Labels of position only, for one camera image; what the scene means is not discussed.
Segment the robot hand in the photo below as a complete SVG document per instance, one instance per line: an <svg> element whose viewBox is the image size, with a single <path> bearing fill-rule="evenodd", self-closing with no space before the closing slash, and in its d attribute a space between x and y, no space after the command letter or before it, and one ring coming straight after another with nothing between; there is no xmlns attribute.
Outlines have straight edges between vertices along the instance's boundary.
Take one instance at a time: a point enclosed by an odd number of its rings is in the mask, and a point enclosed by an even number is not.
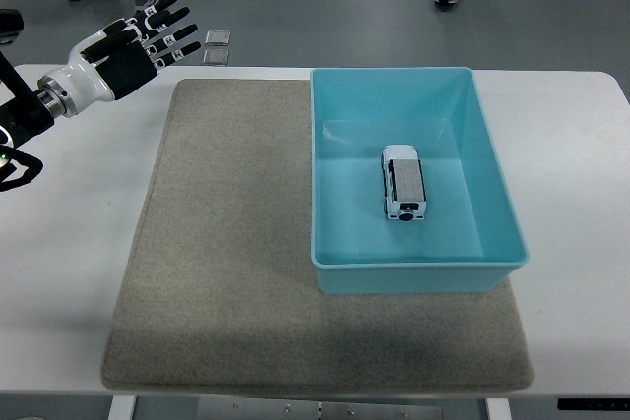
<svg viewBox="0 0 630 420"><path fill-rule="evenodd" d="M183 43L197 30L195 24L171 30L190 13L187 7L171 12L177 1L159 0L71 49L68 63L42 81L60 97L65 116L77 115L95 102L121 99L201 48L198 41Z"/></svg>

